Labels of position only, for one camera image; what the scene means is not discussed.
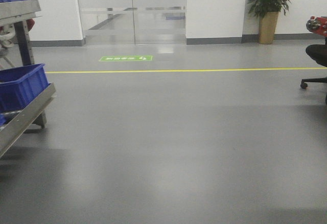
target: glass door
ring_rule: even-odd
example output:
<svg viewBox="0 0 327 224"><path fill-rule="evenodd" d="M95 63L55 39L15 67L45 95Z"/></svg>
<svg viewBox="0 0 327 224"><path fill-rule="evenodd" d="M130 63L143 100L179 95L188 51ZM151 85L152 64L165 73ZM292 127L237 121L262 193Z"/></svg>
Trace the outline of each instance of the glass door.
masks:
<svg viewBox="0 0 327 224"><path fill-rule="evenodd" d="M186 0L133 0L135 43L185 43Z"/></svg>
<svg viewBox="0 0 327 224"><path fill-rule="evenodd" d="M186 0L78 0L87 44L185 43Z"/></svg>

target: black chair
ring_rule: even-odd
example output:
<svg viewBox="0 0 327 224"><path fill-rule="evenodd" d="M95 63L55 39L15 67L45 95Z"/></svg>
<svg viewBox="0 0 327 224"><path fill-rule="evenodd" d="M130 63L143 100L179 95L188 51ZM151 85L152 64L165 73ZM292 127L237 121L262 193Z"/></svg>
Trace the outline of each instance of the black chair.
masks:
<svg viewBox="0 0 327 224"><path fill-rule="evenodd" d="M306 48L306 53L317 62L317 64L327 67L327 37L325 38L325 45L323 44L314 44ZM308 87L307 82L320 82L327 83L327 77L323 78L308 78L302 79L301 88L305 89Z"/></svg>

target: green floor sign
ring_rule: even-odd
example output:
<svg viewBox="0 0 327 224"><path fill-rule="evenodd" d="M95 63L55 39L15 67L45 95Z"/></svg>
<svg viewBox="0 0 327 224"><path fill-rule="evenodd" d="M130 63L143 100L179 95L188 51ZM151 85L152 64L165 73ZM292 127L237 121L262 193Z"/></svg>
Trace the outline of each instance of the green floor sign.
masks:
<svg viewBox="0 0 327 224"><path fill-rule="evenodd" d="M104 56L99 61L151 61L153 56L151 55L139 55L139 56Z"/></svg>

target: potted plant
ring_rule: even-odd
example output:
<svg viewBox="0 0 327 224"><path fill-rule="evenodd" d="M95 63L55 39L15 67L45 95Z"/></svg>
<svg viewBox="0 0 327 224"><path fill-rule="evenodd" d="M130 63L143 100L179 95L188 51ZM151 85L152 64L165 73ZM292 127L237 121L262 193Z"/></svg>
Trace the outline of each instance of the potted plant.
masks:
<svg viewBox="0 0 327 224"><path fill-rule="evenodd" d="M288 2L290 0L247 0L247 3L251 4L249 13L260 18L259 43L273 42L279 12L283 10L286 15L289 10Z"/></svg>

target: red object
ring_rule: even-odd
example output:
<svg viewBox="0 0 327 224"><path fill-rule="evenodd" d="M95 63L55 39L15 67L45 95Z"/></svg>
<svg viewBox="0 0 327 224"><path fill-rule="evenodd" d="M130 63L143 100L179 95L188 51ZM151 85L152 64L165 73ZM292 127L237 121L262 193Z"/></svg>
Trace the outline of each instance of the red object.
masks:
<svg viewBox="0 0 327 224"><path fill-rule="evenodd" d="M316 17L314 21L317 24L317 29L309 29L309 31L327 37L327 18Z"/></svg>
<svg viewBox="0 0 327 224"><path fill-rule="evenodd" d="M28 29L28 31L30 31L33 28L33 26L35 25L35 21L32 18L26 20L26 23L27 23L27 29Z"/></svg>

